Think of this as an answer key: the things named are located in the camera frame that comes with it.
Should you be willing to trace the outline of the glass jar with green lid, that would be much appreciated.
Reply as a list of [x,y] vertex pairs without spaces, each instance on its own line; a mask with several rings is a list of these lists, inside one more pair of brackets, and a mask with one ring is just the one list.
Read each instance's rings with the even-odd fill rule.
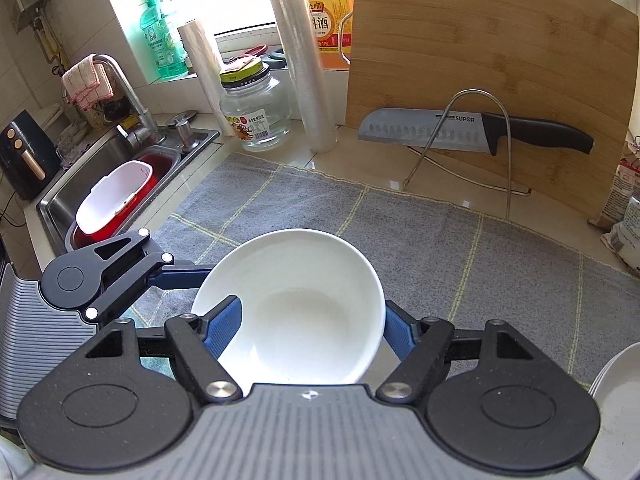
[[285,140],[291,129],[288,94],[261,58],[240,56],[219,79],[220,109],[245,151],[269,151]]

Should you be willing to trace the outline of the steel kitchen faucet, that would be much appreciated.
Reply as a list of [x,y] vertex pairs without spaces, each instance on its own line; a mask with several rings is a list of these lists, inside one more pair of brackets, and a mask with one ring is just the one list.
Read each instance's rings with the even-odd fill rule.
[[107,54],[96,54],[93,57],[94,64],[100,64],[111,69],[120,88],[125,93],[134,114],[138,118],[138,124],[125,134],[125,139],[133,148],[145,148],[148,145],[158,145],[166,136],[160,133],[160,127],[153,118],[151,112],[139,99],[134,87],[122,71],[118,62]]

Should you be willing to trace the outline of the green dish soap bottle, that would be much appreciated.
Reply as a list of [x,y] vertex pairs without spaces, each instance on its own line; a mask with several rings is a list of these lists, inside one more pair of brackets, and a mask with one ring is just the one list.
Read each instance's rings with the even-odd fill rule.
[[158,78],[174,79],[184,76],[186,50],[178,33],[177,13],[168,3],[144,0],[139,26],[152,54]]

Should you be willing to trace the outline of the white fruit-print plate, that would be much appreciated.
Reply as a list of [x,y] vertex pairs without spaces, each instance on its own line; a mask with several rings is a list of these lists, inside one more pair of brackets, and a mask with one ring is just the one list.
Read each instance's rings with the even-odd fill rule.
[[585,462],[585,470],[595,479],[638,479],[638,342],[606,363],[589,393],[598,404],[601,427]]

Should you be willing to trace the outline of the black air fryer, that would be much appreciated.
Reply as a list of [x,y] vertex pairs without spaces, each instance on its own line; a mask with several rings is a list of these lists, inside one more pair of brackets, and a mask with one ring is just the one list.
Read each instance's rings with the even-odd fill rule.
[[51,139],[27,110],[0,134],[1,170],[21,200],[36,198],[61,170]]

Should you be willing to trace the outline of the grey and teal dish towel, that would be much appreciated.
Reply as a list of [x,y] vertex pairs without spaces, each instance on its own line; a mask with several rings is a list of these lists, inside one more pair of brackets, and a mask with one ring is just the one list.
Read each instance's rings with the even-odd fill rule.
[[627,273],[484,214],[246,155],[222,162],[152,237],[180,260],[214,264],[292,228],[356,246],[416,318],[461,328],[501,318],[583,384],[639,339],[639,282]]

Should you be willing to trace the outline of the black-handled santoku knife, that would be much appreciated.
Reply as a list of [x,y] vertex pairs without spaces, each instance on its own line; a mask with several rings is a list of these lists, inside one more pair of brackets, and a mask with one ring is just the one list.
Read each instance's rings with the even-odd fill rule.
[[[414,146],[422,148],[442,114],[439,110],[416,108],[380,108],[367,114],[358,128],[358,138],[363,141]],[[447,141],[458,141],[467,148],[471,141],[480,140],[483,130],[475,129],[475,118],[482,118],[486,136],[495,156],[499,140],[506,136],[504,119],[492,113],[451,112],[432,147],[440,150]],[[512,138],[540,148],[568,148],[589,154],[594,145],[593,137],[582,130],[550,120],[512,117]]]

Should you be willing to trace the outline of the white bowl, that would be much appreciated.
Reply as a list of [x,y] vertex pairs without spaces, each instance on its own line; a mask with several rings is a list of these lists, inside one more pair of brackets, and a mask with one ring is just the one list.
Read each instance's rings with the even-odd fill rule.
[[209,272],[191,311],[203,315],[229,296],[241,301],[242,320],[219,362],[243,391],[353,384],[383,337],[378,274],[357,248],[326,232],[281,230],[233,249]]

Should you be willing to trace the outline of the red and white sink basin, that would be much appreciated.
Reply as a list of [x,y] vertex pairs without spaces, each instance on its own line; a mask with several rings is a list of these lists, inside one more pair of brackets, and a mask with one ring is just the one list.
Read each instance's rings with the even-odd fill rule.
[[77,249],[114,235],[178,161],[175,152],[152,150],[103,176],[80,203],[68,246]]

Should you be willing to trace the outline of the pink checked dishcloth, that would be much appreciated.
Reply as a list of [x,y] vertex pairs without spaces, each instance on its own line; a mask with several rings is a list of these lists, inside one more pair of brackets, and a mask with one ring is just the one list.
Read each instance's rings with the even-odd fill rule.
[[62,84],[67,99],[82,110],[94,104],[111,99],[114,90],[104,67],[94,62],[94,54],[89,54],[73,65],[62,76]]

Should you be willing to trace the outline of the white clipped plastic bag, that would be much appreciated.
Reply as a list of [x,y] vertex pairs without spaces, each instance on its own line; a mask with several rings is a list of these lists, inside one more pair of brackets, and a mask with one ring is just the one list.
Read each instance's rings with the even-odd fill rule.
[[628,268],[640,272],[640,202],[638,196],[631,196],[623,219],[601,236],[602,243],[614,252]]

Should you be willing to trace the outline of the clear plastic wrap roll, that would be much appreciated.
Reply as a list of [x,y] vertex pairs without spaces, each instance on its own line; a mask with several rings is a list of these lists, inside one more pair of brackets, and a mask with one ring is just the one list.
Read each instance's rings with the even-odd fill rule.
[[317,154],[332,151],[337,144],[337,125],[314,39],[308,0],[270,1],[309,147]]

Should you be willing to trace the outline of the bamboo cutting board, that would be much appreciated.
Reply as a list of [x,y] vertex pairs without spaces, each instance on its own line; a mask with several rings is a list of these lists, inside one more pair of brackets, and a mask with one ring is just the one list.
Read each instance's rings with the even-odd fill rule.
[[623,154],[638,56],[638,16],[611,0],[355,0],[346,122],[451,107],[576,127],[589,154],[504,142],[460,159],[592,218]]

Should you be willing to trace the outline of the red-white food bag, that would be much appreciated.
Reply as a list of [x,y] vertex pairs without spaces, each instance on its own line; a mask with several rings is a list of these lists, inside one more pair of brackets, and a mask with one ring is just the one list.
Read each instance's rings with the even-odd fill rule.
[[608,198],[597,218],[589,220],[592,226],[609,230],[623,220],[631,196],[639,194],[639,165],[639,137],[628,130]]

